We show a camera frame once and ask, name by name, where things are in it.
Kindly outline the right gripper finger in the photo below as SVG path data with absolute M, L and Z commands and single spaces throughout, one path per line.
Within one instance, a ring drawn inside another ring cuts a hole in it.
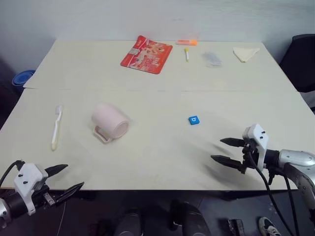
M 247 167 L 240 161 L 222 155 L 211 155 L 211 158 L 224 166 L 238 170 L 242 174 L 246 172 Z
M 232 147 L 244 147 L 246 145 L 246 142 L 243 139 L 223 138 L 220 139 L 220 141 Z

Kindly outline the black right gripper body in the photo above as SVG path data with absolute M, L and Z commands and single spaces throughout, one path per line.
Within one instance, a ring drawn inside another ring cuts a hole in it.
M 257 169 L 257 162 L 259 158 L 259 153 L 257 150 L 257 143 L 254 139 L 244 138 L 244 147 L 242 149 L 243 162 L 242 170 L 247 168 Z

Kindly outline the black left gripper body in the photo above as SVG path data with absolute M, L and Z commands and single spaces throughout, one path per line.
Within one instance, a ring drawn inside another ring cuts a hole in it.
M 57 200 L 50 193 L 50 188 L 46 184 L 41 189 L 35 190 L 31 199 L 35 207 L 56 207 L 58 205 Z

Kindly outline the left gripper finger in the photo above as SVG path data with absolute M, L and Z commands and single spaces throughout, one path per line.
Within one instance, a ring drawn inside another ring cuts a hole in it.
M 46 173 L 48 174 L 49 177 L 52 177 L 52 176 L 58 174 L 59 172 L 61 172 L 66 167 L 68 167 L 67 164 L 59 164 L 59 165 L 55 165 L 55 166 L 52 166 L 52 167 L 48 167 L 48 168 L 45 169 L 45 171 L 46 171 Z
M 84 182 L 78 183 L 69 189 L 65 190 L 59 197 L 56 198 L 55 204 L 62 204 L 66 202 L 68 199 L 70 199 L 73 195 L 75 195 L 82 186 L 84 185 Z

